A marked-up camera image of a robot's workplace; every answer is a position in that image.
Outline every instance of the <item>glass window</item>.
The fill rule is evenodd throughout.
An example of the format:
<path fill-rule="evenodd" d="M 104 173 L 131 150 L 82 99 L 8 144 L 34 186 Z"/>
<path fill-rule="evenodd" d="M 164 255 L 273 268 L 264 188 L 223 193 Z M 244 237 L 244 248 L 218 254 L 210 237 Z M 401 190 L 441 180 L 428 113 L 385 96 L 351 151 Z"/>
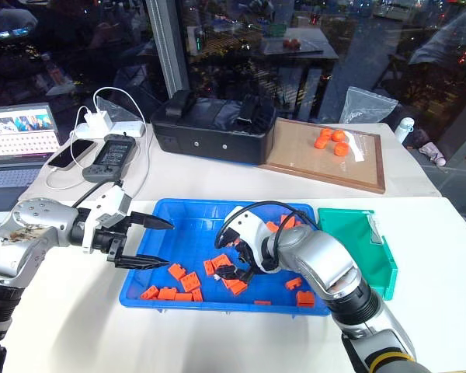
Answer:
<path fill-rule="evenodd" d="M 48 102 L 65 140 L 106 85 L 146 117 L 168 97 L 143 0 L 0 0 L 0 106 Z"/>
<path fill-rule="evenodd" d="M 396 99 L 388 123 L 413 117 L 423 144 L 466 104 L 466 0 L 176 4 L 198 96 L 253 93 L 282 117 L 337 123 L 355 86 Z"/>

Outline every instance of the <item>smartphone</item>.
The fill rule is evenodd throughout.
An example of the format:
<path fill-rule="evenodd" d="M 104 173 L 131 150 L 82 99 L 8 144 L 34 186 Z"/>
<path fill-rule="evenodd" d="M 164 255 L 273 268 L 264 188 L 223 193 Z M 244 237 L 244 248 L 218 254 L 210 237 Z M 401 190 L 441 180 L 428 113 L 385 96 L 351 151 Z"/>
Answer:
<path fill-rule="evenodd" d="M 78 139 L 72 143 L 72 154 L 75 157 L 76 161 L 83 158 L 88 154 L 94 147 L 96 143 L 91 140 L 82 140 Z M 63 171 L 70 169 L 75 161 L 71 156 L 71 149 L 67 147 L 61 153 L 57 154 L 55 158 L 47 163 L 50 167 L 57 167 Z"/>

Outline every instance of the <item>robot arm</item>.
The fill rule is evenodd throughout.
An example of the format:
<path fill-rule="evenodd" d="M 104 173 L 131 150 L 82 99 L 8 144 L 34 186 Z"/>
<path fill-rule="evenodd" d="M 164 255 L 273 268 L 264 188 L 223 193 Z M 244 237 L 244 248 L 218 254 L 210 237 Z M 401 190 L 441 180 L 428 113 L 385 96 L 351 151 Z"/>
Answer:
<path fill-rule="evenodd" d="M 301 274 L 332 312 L 342 330 L 342 341 L 356 372 L 428 372 L 414 362 L 414 347 L 407 334 L 381 297 L 370 288 L 349 252 L 335 238 L 309 225 L 272 233 L 248 207 L 236 207 L 227 217 L 216 239 L 216 247 L 238 242 L 240 260 L 250 264 L 246 272 L 231 266 L 220 267 L 217 274 L 226 278 L 249 280 L 247 273 L 270 274 L 292 270 Z"/>
<path fill-rule="evenodd" d="M 83 246 L 89 253 L 98 249 L 120 268 L 148 269 L 168 264 L 156 256 L 125 256 L 123 249 L 132 224 L 172 229 L 170 223 L 137 212 L 127 216 L 130 198 L 118 185 L 95 205 L 89 210 L 33 198 L 19 202 L 0 225 L 0 340 L 9 329 L 24 289 L 54 246 Z M 4 360 L 5 348 L 0 347 L 0 371 Z"/>

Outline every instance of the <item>wooden cutting board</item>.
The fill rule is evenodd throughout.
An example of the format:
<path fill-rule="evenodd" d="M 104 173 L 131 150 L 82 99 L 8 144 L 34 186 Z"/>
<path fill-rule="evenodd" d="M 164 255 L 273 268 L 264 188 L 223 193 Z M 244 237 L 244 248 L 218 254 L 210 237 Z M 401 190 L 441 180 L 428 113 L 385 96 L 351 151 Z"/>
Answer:
<path fill-rule="evenodd" d="M 322 128 L 327 127 L 276 119 L 273 150 L 266 163 L 259 167 L 383 194 L 380 135 L 344 130 L 350 151 L 345 157 L 339 157 L 333 153 L 336 143 L 331 140 L 325 149 L 314 147 Z"/>

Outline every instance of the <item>white table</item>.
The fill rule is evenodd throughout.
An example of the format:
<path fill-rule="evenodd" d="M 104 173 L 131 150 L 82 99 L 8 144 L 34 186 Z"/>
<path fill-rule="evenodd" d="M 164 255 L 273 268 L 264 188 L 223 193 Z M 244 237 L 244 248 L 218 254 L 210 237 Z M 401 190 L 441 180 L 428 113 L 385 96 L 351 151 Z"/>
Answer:
<path fill-rule="evenodd" d="M 388 305 L 414 343 L 419 362 L 431 371 L 466 369 L 466 223 L 448 200 L 292 202 L 314 209 L 374 209 L 398 265 Z M 132 208 L 150 213 L 154 205 L 135 201 Z M 141 233 L 131 232 L 129 253 Z M 353 371 L 329 317 L 126 309 L 118 301 L 125 277 L 126 271 L 115 270 L 101 253 L 52 249 L 3 340 L 8 349 L 4 372 Z"/>
<path fill-rule="evenodd" d="M 150 148 L 150 174 L 136 200 L 159 200 L 167 197 L 261 200 L 266 199 L 266 196 L 273 199 L 440 197 L 440 192 L 429 181 L 418 162 L 398 143 L 387 124 L 334 124 L 330 126 L 381 136 L 386 187 L 384 194 L 275 173 L 233 162 L 167 153 L 160 149 L 157 140 L 154 139 Z M 89 165 L 94 157 L 95 152 L 92 152 L 82 159 L 81 163 Z M 145 165 L 143 152 L 134 162 L 134 165 L 137 164 L 137 168 L 130 166 L 124 178 L 124 189 L 129 194 L 136 191 L 142 180 L 142 169 Z M 20 199 L 50 197 L 56 200 L 76 200 L 93 185 L 83 183 L 70 190 L 48 190 L 44 186 L 48 172 L 49 169 L 44 166 L 37 180 Z M 81 170 L 75 166 L 69 171 L 55 173 L 50 178 L 50 183 L 61 187 L 71 185 L 81 179 Z M 91 199 L 95 199 L 98 195 L 94 193 Z"/>

